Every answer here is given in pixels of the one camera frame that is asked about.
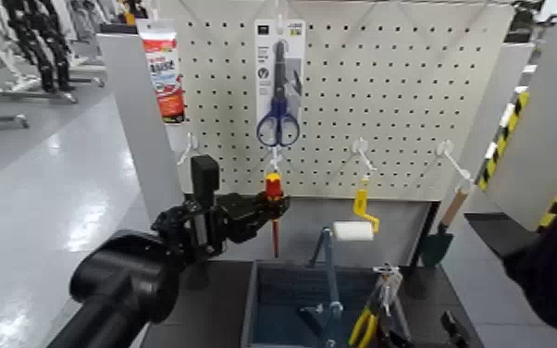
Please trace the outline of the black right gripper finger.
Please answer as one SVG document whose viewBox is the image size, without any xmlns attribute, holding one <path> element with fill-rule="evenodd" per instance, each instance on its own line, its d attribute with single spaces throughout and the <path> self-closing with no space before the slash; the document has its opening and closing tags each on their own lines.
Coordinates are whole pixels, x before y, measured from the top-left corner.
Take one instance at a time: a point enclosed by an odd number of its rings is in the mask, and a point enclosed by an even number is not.
<svg viewBox="0 0 557 348">
<path fill-rule="evenodd" d="M 389 332 L 381 331 L 380 347 L 381 348 L 413 348 L 413 343 L 398 333 L 390 330 Z"/>
<path fill-rule="evenodd" d="M 440 317 L 440 323 L 449 337 L 446 346 L 454 348 L 468 348 L 469 334 L 465 327 L 456 319 L 451 311 L 445 311 Z"/>
</svg>

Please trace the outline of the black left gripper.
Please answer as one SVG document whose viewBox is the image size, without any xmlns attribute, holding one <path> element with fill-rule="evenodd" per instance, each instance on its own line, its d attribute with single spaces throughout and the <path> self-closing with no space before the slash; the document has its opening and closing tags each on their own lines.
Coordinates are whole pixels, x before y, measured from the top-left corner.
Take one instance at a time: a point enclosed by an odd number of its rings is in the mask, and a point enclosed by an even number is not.
<svg viewBox="0 0 557 348">
<path fill-rule="evenodd" d="M 258 235 L 270 223 L 279 222 L 291 206 L 289 195 L 268 196 L 260 192 L 244 196 L 239 209 L 260 217 L 236 219 L 238 193 L 219 196 L 210 207 L 202 207 L 195 199 L 185 200 L 158 214 L 151 225 L 169 251 L 178 259 L 209 259 L 226 251 L 226 242 L 244 243 Z"/>
</svg>

